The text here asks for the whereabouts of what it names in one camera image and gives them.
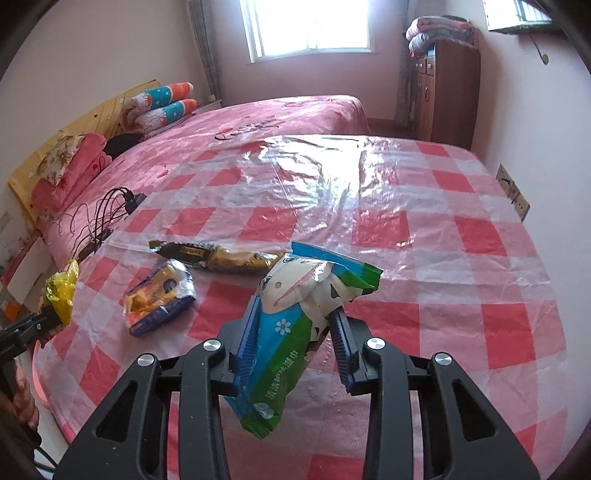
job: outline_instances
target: metal pivot bolt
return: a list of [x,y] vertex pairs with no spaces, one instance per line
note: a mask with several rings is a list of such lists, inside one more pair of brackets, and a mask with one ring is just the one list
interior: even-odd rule
[[138,358],[138,365],[141,367],[147,367],[148,365],[152,365],[153,363],[154,363],[154,356],[150,355],[149,353],[145,353],[141,357]]
[[452,357],[449,354],[442,352],[435,355],[435,361],[439,365],[449,365],[452,363]]
[[386,342],[379,337],[372,337],[366,343],[372,350],[381,350],[386,346]]
[[221,346],[222,343],[215,338],[212,338],[211,340],[205,340],[203,342],[203,349],[207,350],[208,352],[214,352],[215,350],[218,350]]

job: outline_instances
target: brown wardrobe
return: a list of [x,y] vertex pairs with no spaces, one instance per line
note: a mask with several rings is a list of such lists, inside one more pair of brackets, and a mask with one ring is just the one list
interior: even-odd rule
[[480,51],[438,40],[414,61],[415,137],[469,150],[478,111]]

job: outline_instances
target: curtain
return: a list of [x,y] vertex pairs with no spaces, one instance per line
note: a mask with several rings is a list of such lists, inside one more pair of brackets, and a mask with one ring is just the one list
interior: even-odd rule
[[405,34],[408,28],[408,0],[398,0],[400,9],[400,23],[402,42],[400,48],[400,71],[398,73],[398,93],[396,99],[396,113],[394,121],[401,127],[410,125],[410,114],[413,98],[413,62],[408,50]]
[[217,73],[217,59],[215,49],[215,39],[213,33],[213,17],[210,0],[186,0],[189,19],[193,27],[193,34],[197,41],[199,54],[209,90],[215,95],[216,100],[221,100],[222,92],[220,87],[219,75]]

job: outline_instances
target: yellow headboard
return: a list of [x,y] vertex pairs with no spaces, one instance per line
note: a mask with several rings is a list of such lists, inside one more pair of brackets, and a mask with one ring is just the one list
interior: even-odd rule
[[[122,133],[119,126],[119,114],[121,113],[121,104],[138,93],[145,90],[159,87],[160,84],[156,80],[138,85],[127,92],[117,95],[116,97],[107,100],[104,103],[94,107],[90,112],[78,117],[72,123],[68,124],[58,132],[56,132],[49,140],[40,146],[35,153],[27,158],[23,164],[18,167],[8,180],[11,189],[17,195],[21,202],[22,209],[27,213],[27,216],[32,220],[33,225],[37,224],[37,212],[31,200],[31,193],[33,187],[39,181],[37,176],[37,167],[51,150],[56,140],[62,135],[78,135],[82,133],[95,132],[104,135],[108,140],[115,135]],[[29,218],[25,218],[25,222],[29,223]]]

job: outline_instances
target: table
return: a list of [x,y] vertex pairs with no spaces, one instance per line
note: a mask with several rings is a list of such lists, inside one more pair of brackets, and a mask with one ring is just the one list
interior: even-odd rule
[[[561,461],[567,356],[554,294],[509,200],[470,152],[393,138],[274,137],[169,174],[82,265],[74,325],[36,360],[69,439],[138,355],[177,356],[215,336],[241,317],[260,280],[195,272],[194,306],[133,338],[122,298],[161,261],[150,239],[262,251],[306,241],[383,268],[380,289],[347,313],[406,353],[452,354],[543,477]],[[369,398],[346,395],[330,338],[267,439],[242,430],[222,404],[234,480],[361,477]],[[177,404],[171,418],[174,459]],[[415,456],[418,468],[420,448]],[[175,478],[174,460],[168,468]]]

